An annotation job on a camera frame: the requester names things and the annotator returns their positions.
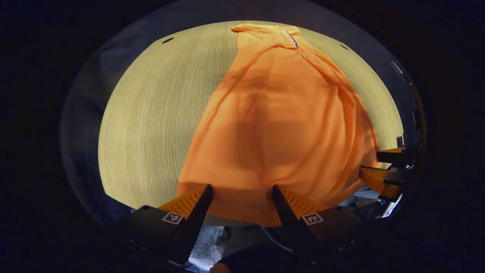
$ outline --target orange cloth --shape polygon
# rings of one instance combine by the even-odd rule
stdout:
[[[240,24],[238,54],[210,98],[178,181],[211,184],[208,213],[280,225],[274,184],[338,205],[379,167],[377,137],[357,93],[297,27]]]

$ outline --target table surface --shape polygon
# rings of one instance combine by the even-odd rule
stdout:
[[[158,207],[176,197],[192,135],[236,57],[237,33],[230,28],[240,23],[285,26],[231,21],[187,29],[154,42],[126,70],[99,133],[99,170],[107,195],[134,208]],[[377,74],[345,44],[307,29],[300,32],[347,76],[367,109],[380,149],[396,148],[403,125]],[[205,224],[247,223],[208,215]]]

